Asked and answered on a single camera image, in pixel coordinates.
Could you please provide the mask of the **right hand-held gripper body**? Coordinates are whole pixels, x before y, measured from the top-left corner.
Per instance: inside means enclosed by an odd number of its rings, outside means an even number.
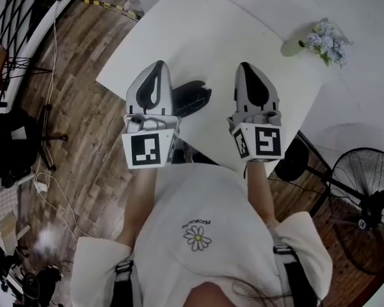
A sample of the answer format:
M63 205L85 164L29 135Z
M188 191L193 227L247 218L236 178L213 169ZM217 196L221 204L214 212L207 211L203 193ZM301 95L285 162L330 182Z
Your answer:
M279 111L235 112L227 120L229 132L243 161L275 161L282 158Z

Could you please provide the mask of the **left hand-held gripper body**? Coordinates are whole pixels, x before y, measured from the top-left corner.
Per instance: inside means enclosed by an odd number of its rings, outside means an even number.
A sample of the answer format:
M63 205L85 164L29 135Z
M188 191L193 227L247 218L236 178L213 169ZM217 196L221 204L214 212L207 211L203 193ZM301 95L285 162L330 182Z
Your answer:
M122 143L128 168L162 168L172 162L179 138L179 117L128 114L124 123Z

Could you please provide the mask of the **black glasses case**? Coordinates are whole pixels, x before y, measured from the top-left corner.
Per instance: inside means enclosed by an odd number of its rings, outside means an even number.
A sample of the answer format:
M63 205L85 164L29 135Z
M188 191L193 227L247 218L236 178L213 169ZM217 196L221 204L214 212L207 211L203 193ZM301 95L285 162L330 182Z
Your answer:
M204 108L210 101L212 90L206 83L195 80L172 90L173 115L185 118Z

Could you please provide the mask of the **person's left forearm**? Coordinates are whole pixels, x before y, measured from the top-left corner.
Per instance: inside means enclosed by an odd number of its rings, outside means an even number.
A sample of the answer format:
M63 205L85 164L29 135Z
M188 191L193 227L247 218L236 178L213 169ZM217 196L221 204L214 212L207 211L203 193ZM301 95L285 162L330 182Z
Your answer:
M140 169L124 210L124 225L116 241L134 248L136 239L154 208L157 169Z

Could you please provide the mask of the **person's right forearm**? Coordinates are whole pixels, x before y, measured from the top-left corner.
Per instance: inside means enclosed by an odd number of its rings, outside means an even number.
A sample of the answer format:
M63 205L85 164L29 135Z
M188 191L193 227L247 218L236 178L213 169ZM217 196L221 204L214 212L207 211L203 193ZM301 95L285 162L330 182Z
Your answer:
M279 225L275 217L273 195L263 162L247 164L248 201L260 218L273 226Z

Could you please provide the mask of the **pale green vase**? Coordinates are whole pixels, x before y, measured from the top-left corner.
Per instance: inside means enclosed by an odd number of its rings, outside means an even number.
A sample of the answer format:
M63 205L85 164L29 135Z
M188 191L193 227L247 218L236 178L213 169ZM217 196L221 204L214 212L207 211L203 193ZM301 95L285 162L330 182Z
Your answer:
M288 41L285 41L281 48L280 52L285 57L291 57L298 55L305 48L305 41L300 40L299 38L293 38Z

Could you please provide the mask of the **blue artificial flower bunch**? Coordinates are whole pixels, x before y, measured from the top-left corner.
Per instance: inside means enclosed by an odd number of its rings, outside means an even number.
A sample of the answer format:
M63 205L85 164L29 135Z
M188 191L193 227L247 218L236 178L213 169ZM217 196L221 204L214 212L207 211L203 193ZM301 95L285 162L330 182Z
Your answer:
M340 30L338 25L327 18L313 23L305 39L298 40L298 45L318 55L326 66L346 65L346 48L353 43Z

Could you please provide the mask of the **white daisy print t-shirt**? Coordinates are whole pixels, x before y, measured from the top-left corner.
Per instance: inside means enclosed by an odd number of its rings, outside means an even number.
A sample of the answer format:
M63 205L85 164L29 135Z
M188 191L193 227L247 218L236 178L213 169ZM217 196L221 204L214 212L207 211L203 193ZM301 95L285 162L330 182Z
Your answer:
M159 169L133 249L78 240L72 307L318 307L333 263L312 217L277 221L251 206L247 176L212 164Z

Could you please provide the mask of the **yellow black striped floor strip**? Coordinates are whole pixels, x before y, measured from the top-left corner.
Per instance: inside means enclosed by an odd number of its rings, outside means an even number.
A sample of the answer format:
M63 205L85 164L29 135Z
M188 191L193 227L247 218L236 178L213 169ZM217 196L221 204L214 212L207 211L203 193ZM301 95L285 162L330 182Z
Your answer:
M101 6L104 9L107 9L107 10L110 10L113 12L117 12L117 13L119 13L119 14L121 14L121 15L123 15L123 16L131 19L131 20L134 20L136 22L138 22L141 19L141 17L137 13L135 13L131 10L124 10L124 8L119 6L119 5L104 3L104 2L96 1L96 0L79 0L79 1L82 1L83 3L86 3L86 4Z

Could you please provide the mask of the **black office chair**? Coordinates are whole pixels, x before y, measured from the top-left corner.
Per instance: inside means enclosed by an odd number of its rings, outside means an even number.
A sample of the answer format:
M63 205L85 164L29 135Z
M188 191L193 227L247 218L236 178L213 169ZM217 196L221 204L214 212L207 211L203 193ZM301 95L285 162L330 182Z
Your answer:
M45 105L37 120L21 108L0 113L0 181L5 188L26 176L38 155L49 170L56 170L45 156L43 143L52 140L67 141L68 136L45 134L44 118L51 110L52 105Z

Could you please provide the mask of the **white cluttered desk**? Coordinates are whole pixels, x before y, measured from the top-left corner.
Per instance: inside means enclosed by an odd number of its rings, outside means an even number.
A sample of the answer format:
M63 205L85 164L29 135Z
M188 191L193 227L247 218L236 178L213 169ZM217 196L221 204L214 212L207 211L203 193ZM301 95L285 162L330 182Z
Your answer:
M17 187L0 192L0 248L5 255L13 255L17 247Z

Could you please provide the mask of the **black pedestal fan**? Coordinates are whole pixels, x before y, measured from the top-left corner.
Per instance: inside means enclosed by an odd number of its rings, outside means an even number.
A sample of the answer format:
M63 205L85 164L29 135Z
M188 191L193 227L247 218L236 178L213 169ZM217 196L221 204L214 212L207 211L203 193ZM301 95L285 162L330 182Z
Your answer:
M375 148L354 148L326 171L308 165L315 148L298 134L285 157L275 168L286 182L304 172L318 177L326 187L321 202L327 201L330 221L347 259L360 271L384 273L384 152Z

